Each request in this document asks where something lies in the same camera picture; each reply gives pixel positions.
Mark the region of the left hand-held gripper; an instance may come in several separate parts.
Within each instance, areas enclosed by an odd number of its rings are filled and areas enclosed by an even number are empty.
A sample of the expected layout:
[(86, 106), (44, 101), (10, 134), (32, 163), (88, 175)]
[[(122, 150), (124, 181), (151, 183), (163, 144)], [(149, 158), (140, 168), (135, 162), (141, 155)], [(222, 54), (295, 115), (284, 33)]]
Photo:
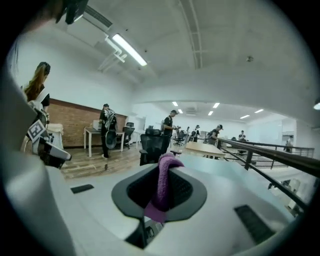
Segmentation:
[(38, 156), (46, 166), (61, 169), (66, 161), (72, 159), (67, 151), (53, 144), (54, 136), (48, 133), (43, 123), (38, 119), (27, 130), (21, 151)]

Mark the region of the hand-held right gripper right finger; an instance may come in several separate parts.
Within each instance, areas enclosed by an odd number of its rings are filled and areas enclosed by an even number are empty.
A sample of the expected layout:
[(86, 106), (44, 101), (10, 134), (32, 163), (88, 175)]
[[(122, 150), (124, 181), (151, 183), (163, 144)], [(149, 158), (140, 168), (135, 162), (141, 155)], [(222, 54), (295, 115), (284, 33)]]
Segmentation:
[(156, 256), (264, 256), (294, 218), (257, 178), (223, 165), (180, 172), (200, 181), (207, 197), (190, 218), (169, 221), (146, 247)]

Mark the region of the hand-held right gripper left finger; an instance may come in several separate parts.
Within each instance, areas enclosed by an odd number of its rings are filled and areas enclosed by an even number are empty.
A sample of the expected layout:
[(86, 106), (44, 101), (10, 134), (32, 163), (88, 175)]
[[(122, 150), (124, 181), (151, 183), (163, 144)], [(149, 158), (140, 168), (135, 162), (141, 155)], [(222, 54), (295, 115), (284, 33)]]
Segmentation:
[(149, 255), (125, 240), (138, 228), (139, 221), (123, 215), (111, 196), (113, 187), (127, 175), (136, 174), (135, 170), (70, 180), (54, 167), (48, 167), (47, 173), (72, 238), (72, 256)]

